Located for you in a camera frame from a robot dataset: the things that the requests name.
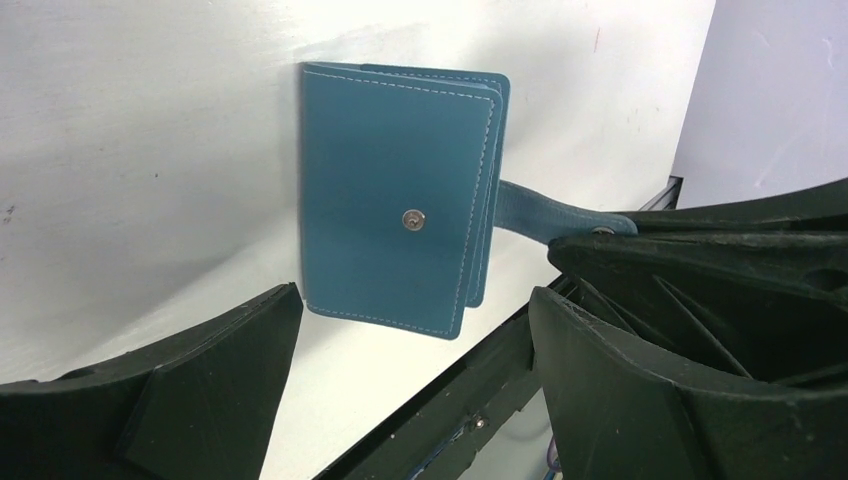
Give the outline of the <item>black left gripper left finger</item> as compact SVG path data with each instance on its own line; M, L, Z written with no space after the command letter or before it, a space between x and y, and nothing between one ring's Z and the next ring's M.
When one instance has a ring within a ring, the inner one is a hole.
M283 284L61 377L1 388L5 479L256 479L303 304Z

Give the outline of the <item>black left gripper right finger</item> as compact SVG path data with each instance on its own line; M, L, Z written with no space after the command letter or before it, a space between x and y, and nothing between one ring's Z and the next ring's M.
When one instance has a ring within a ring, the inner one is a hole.
M691 361L546 287L529 323L568 479L843 479L847 392Z

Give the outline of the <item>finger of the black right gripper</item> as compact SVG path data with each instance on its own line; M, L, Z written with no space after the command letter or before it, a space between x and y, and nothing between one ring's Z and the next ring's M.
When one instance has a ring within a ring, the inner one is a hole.
M582 308L665 350L788 387L847 383L843 232L574 236L548 258Z
M683 210L624 214L641 233L847 230L847 180L767 198Z

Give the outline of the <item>blue leather card holder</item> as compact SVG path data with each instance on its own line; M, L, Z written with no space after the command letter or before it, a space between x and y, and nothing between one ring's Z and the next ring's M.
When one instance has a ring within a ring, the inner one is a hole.
M442 339L483 301L492 235L634 235L628 217L502 179L500 73L309 62L299 219L308 309Z

